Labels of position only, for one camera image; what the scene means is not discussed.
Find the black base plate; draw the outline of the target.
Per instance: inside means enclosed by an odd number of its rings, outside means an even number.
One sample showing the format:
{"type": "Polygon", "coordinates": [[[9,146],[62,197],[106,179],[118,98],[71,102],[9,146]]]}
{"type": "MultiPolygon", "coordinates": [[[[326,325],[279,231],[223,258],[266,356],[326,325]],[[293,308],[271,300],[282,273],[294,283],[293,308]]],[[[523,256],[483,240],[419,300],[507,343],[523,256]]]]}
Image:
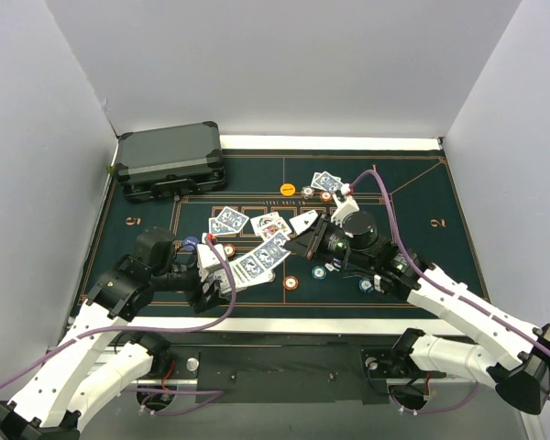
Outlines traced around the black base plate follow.
{"type": "Polygon", "coordinates": [[[391,354],[395,335],[207,332],[167,340],[141,384],[193,384],[221,392],[221,403],[382,404],[390,381],[406,397],[420,399],[429,376],[391,354]]]}

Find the green blue poker chip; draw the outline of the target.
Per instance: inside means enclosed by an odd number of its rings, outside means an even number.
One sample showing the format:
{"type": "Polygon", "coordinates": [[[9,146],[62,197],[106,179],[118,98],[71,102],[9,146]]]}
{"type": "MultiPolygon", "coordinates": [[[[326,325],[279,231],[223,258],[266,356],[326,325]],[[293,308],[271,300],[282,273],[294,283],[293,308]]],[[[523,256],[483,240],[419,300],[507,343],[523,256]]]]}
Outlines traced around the green blue poker chip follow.
{"type": "Polygon", "coordinates": [[[363,293],[370,293],[374,290],[370,280],[361,279],[358,281],[358,288],[363,293]]]}

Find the ace of spades card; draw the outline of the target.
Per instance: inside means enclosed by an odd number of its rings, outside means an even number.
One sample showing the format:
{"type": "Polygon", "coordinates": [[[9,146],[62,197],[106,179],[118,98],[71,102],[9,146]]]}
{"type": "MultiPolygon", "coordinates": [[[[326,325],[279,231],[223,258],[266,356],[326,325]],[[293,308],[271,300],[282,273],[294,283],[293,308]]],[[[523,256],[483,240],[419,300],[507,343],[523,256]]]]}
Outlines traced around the ace of spades card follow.
{"type": "Polygon", "coordinates": [[[252,217],[250,219],[250,223],[254,234],[258,237],[263,227],[265,227],[267,224],[271,223],[272,221],[274,221],[279,217],[280,216],[277,212],[272,212],[272,213],[267,213],[267,214],[252,217]]]}

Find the ace of clubs card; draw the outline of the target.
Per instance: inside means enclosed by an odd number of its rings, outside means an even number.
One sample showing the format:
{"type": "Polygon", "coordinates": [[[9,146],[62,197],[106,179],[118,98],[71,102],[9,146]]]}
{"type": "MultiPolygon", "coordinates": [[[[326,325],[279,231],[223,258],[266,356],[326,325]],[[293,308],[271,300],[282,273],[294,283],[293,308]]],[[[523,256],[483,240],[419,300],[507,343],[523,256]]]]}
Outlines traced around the ace of clubs card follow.
{"type": "Polygon", "coordinates": [[[306,232],[308,228],[318,219],[319,214],[315,210],[296,215],[289,220],[289,223],[296,236],[306,232]]]}

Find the blue blind button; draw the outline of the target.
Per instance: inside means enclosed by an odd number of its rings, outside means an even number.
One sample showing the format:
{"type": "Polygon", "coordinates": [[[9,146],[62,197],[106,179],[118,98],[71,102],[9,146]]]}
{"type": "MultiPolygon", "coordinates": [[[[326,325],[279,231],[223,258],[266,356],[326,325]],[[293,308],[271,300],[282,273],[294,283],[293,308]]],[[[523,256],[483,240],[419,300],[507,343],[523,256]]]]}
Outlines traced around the blue blind button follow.
{"type": "Polygon", "coordinates": [[[195,236],[187,236],[181,242],[181,248],[185,251],[195,251],[199,244],[199,240],[195,236]]]}

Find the black aluminium poker case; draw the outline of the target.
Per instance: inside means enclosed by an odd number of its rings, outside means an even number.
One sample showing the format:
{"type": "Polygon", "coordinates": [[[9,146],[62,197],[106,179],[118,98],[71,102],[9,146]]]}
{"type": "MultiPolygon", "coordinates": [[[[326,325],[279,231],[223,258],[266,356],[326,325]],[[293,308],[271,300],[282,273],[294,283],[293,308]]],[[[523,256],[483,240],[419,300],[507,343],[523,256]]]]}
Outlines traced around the black aluminium poker case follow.
{"type": "Polygon", "coordinates": [[[219,126],[204,121],[125,133],[112,176],[131,203],[222,190],[227,179],[219,126]]]}

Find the aluminium mounting rail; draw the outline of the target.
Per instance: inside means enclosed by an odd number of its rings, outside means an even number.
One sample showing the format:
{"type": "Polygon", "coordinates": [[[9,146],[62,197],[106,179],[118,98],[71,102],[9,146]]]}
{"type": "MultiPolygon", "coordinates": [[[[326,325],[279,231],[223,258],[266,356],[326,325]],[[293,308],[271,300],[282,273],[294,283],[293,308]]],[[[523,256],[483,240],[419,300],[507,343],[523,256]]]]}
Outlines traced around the aluminium mounting rail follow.
{"type": "Polygon", "coordinates": [[[385,362],[392,335],[175,335],[86,439],[542,439],[537,416],[448,373],[429,381],[385,362]],[[372,359],[382,361],[369,369],[372,359]]]}

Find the orange red chip stack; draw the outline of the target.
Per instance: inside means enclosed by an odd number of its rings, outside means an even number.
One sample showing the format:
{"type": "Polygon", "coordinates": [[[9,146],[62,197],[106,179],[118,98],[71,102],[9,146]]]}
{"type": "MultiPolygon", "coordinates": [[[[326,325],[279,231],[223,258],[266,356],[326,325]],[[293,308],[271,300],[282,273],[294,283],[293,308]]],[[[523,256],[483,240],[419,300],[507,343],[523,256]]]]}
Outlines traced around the orange red chip stack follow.
{"type": "Polygon", "coordinates": [[[299,281],[294,276],[287,276],[283,280],[283,287],[285,290],[293,291],[299,286],[299,281]]]}

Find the green blue chip stack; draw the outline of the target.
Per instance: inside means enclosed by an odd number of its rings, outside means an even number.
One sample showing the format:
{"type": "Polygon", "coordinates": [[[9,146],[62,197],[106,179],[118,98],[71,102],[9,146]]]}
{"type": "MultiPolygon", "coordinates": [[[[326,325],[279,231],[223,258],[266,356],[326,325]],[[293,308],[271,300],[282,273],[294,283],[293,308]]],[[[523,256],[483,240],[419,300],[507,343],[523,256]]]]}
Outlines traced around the green blue chip stack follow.
{"type": "Polygon", "coordinates": [[[315,280],[324,280],[327,276],[327,269],[323,266],[315,266],[312,269],[312,276],[315,280]]]}

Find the blue back playing card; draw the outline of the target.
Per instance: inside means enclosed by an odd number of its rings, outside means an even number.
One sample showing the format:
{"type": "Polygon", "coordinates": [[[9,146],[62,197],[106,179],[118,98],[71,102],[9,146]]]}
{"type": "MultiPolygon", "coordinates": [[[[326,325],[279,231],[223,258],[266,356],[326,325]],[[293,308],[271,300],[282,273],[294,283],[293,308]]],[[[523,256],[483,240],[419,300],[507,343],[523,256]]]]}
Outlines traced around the blue back playing card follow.
{"type": "Polygon", "coordinates": [[[330,272],[332,271],[340,271],[342,269],[342,263],[340,260],[333,259],[331,262],[326,262],[324,264],[326,269],[330,272]]]}
{"type": "Polygon", "coordinates": [[[322,186],[322,184],[320,183],[320,176],[322,175],[321,172],[315,172],[313,174],[313,178],[312,178],[312,181],[311,181],[311,184],[310,186],[315,188],[315,189],[318,189],[318,190],[325,190],[325,187],[322,186]]]}
{"type": "Polygon", "coordinates": [[[339,179],[327,171],[322,172],[322,175],[320,176],[320,183],[323,187],[325,187],[325,191],[329,191],[331,193],[340,190],[343,186],[343,183],[339,179]]]}
{"type": "Polygon", "coordinates": [[[230,236],[237,232],[233,227],[221,223],[214,217],[208,219],[208,230],[214,236],[230,236]]]}
{"type": "Polygon", "coordinates": [[[235,233],[239,233],[244,229],[249,217],[229,206],[225,206],[216,217],[216,220],[221,224],[232,228],[235,233]]]}
{"type": "Polygon", "coordinates": [[[282,232],[275,233],[271,238],[257,247],[251,255],[265,270],[272,270],[281,264],[291,252],[285,248],[289,238],[282,232]]]}
{"type": "Polygon", "coordinates": [[[238,288],[248,288],[263,283],[269,283],[275,279],[274,271],[264,269],[258,260],[251,254],[245,254],[231,261],[230,269],[233,271],[236,286],[238,288]]]}

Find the orange dealer button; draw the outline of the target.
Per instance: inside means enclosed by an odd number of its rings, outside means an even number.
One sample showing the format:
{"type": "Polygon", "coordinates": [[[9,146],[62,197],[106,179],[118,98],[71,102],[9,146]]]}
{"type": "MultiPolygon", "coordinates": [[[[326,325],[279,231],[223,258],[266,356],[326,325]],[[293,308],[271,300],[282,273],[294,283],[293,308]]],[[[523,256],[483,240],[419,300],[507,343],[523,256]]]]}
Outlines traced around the orange dealer button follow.
{"type": "Polygon", "coordinates": [[[291,183],[283,183],[280,187],[280,194],[285,197],[292,197],[296,193],[296,188],[291,183]]]}

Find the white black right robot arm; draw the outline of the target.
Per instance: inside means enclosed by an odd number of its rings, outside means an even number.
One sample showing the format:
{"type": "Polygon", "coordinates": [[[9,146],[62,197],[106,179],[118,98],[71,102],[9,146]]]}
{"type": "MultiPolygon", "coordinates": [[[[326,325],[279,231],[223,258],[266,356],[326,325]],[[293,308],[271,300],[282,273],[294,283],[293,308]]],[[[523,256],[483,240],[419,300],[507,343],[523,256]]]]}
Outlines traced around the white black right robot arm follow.
{"type": "Polygon", "coordinates": [[[308,259],[361,276],[374,292],[424,309],[469,339],[459,343],[408,329],[390,354],[397,372],[411,375],[419,369],[474,380],[533,415],[550,402],[550,324],[522,321],[482,300],[434,263],[379,234],[367,212],[350,214],[342,225],[319,214],[300,240],[308,259]]]}

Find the blue playing card deck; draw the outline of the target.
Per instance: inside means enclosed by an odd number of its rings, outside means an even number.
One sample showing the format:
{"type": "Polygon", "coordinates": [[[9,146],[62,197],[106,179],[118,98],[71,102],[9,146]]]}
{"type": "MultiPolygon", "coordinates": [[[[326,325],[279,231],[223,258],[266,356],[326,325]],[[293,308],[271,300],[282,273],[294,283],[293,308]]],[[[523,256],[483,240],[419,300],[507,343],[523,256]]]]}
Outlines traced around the blue playing card deck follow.
{"type": "Polygon", "coordinates": [[[226,276],[226,271],[220,269],[212,274],[213,284],[220,296],[230,296],[232,287],[230,280],[226,276]]]}

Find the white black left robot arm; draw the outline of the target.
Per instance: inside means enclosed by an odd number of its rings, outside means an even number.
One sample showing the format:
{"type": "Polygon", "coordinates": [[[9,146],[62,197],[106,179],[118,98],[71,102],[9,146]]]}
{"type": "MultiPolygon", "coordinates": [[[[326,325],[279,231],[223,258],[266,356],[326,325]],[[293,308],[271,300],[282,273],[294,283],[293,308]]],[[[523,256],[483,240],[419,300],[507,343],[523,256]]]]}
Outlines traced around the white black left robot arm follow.
{"type": "Polygon", "coordinates": [[[288,257],[289,241],[287,234],[277,232],[236,264],[205,234],[184,266],[175,262],[181,245],[170,230],[144,230],[133,252],[123,255],[90,290],[60,343],[29,366],[32,379],[0,401],[0,436],[79,438],[133,381],[168,371],[166,329],[131,325],[155,292],[184,292],[201,311],[222,304],[233,307],[238,289],[266,282],[288,257]]]}

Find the orange red poker chip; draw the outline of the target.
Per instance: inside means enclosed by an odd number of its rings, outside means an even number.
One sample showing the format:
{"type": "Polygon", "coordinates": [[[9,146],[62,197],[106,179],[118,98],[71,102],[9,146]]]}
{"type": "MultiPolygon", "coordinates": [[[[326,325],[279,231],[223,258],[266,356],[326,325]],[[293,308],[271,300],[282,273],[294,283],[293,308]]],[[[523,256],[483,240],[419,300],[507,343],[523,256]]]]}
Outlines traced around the orange red poker chip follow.
{"type": "Polygon", "coordinates": [[[232,245],[224,245],[224,251],[228,257],[232,257],[236,253],[236,249],[232,245]]]}
{"type": "Polygon", "coordinates": [[[333,202],[333,195],[330,192],[321,192],[320,200],[325,204],[331,203],[333,202]]]}

